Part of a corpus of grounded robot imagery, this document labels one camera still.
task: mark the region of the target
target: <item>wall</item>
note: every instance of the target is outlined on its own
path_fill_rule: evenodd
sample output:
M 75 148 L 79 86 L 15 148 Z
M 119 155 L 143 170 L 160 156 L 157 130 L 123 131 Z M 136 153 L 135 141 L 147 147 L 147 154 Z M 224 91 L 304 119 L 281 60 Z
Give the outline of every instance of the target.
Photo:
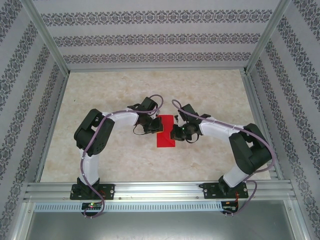
M 319 0 L 293 0 L 250 73 L 311 239 L 320 239 L 319 18 Z
M 35 0 L 71 70 L 244 67 L 279 0 Z
M 18 0 L 0 1 L 0 240 L 38 171 L 65 76 Z

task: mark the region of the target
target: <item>red block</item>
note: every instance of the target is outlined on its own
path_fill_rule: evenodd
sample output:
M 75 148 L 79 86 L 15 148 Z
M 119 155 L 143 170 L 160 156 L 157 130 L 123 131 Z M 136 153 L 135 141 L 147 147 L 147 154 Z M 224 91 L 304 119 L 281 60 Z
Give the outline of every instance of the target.
M 174 128 L 173 115 L 159 115 L 163 125 L 163 132 L 156 134 L 156 147 L 157 148 L 173 148 L 176 146 L 176 141 L 170 139 L 170 132 Z

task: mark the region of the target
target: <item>black bracket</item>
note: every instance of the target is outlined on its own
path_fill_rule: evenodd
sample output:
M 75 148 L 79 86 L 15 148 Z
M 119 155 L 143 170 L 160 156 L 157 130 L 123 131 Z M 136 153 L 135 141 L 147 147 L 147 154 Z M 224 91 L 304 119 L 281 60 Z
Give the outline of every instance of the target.
M 203 189 L 204 199 L 234 199 L 237 193 L 239 199 L 247 199 L 249 197 L 245 182 L 241 182 L 236 187 L 231 188 L 226 195 L 219 189 L 218 182 L 203 183 L 199 185 L 199 188 Z
M 92 187 L 100 193 L 104 200 L 113 200 L 115 196 L 115 185 L 114 184 L 93 184 Z M 100 197 L 92 191 L 87 185 L 82 183 L 79 178 L 77 179 L 77 184 L 73 184 L 70 193 L 71 200 L 100 200 Z

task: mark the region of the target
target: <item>beige floor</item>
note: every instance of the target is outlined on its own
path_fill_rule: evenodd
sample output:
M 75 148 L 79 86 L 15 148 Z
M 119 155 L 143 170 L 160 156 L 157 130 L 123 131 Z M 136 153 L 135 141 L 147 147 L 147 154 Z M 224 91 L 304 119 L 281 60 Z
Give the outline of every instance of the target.
M 125 109 L 146 96 L 164 97 L 162 114 L 175 115 L 171 99 L 190 103 L 200 115 L 237 125 L 253 123 L 253 116 L 238 70 L 127 71 L 71 73 L 44 166 L 42 182 L 74 182 L 80 155 L 74 132 L 89 110 Z M 100 154 L 103 182 L 218 180 L 235 164 L 230 145 L 201 136 L 195 144 L 176 142 L 157 148 L 156 135 L 134 135 L 133 127 L 112 132 Z M 253 179 L 270 179 L 269 172 Z

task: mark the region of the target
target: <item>ventilated strip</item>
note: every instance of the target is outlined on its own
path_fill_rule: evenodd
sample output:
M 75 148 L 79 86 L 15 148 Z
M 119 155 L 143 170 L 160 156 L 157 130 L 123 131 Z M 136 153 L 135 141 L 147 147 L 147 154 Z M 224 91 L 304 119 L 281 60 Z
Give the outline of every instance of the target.
M 81 212 L 81 202 L 38 202 L 35 213 Z M 191 201 L 191 202 L 106 202 L 105 212 L 205 212 L 221 211 L 221 201 Z

